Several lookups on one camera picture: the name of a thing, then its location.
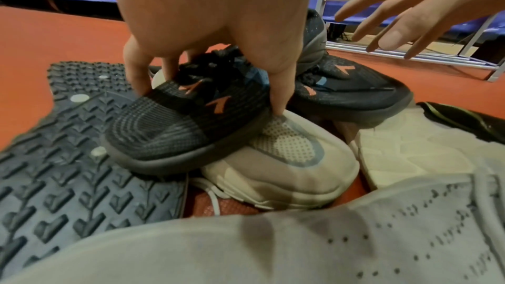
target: mat tread pattern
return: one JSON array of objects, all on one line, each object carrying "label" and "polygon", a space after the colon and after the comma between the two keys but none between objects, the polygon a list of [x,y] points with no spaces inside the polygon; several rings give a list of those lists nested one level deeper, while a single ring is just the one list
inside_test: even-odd
[{"label": "mat tread pattern", "polygon": [[[139,179],[99,147],[135,99],[122,65],[59,63],[48,79],[53,111],[0,153],[0,279],[88,236],[183,209],[185,177]],[[89,99],[72,102],[76,94]]]}]

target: fingernail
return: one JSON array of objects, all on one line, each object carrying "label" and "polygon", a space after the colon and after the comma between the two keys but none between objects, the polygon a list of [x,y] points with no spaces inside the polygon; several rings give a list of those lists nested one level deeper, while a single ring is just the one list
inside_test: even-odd
[{"label": "fingernail", "polygon": [[382,50],[396,50],[401,45],[407,43],[404,36],[397,30],[386,33],[379,40],[379,47]]}]

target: red floor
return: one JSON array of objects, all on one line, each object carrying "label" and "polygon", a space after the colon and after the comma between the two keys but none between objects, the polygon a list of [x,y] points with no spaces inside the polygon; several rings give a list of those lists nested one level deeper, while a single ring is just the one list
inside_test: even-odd
[{"label": "red floor", "polygon": [[[50,112],[53,103],[46,70],[51,63],[121,62],[128,35],[122,22],[0,7],[0,148]],[[399,79],[412,89],[417,101],[454,104],[505,118],[505,77],[487,83],[478,79],[486,74],[480,70],[342,52],[332,54]],[[363,184],[357,179],[336,204],[364,193]],[[211,215],[209,203],[205,194],[192,191],[188,214]],[[230,200],[223,204],[222,211],[228,214],[257,212]]]}]

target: white shoelace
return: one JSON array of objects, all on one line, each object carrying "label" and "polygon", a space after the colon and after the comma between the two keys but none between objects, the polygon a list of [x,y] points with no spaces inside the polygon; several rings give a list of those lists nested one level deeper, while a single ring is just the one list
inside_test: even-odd
[{"label": "white shoelace", "polygon": [[221,215],[221,209],[219,208],[218,197],[221,199],[229,199],[230,196],[221,191],[217,186],[206,178],[190,178],[189,184],[205,191],[212,202],[212,208],[214,209],[214,215]]},{"label": "white shoelace", "polygon": [[484,222],[484,232],[490,239],[492,246],[498,255],[502,268],[505,269],[505,229],[500,221],[500,218],[495,214],[496,210],[493,208],[494,203],[492,198],[489,197],[488,177],[489,171],[486,169],[491,168],[494,171],[494,177],[498,183],[500,204],[505,209],[505,168],[503,164],[497,161],[486,159],[486,165],[479,166],[474,172],[474,185],[475,185],[475,202],[479,208],[479,212]]}]

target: black shoe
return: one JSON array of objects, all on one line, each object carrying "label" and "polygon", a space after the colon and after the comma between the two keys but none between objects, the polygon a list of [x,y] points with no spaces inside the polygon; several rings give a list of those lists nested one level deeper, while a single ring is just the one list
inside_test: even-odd
[{"label": "black shoe", "polygon": [[[314,67],[326,52],[326,28],[325,22],[314,9],[307,11],[305,22],[304,48],[296,63],[296,74],[304,73]],[[160,71],[161,67],[150,66],[151,78]]]},{"label": "black shoe", "polygon": [[505,120],[460,107],[434,102],[420,102],[425,116],[431,121],[461,129],[478,139],[505,144]]},{"label": "black shoe", "polygon": [[266,73],[236,47],[183,64],[174,81],[139,98],[102,138],[121,166],[168,175],[224,158],[261,133],[271,119]]},{"label": "black shoe", "polygon": [[289,104],[307,115],[367,123],[399,113],[412,97],[409,88],[398,80],[325,54],[317,66],[297,76]]}]

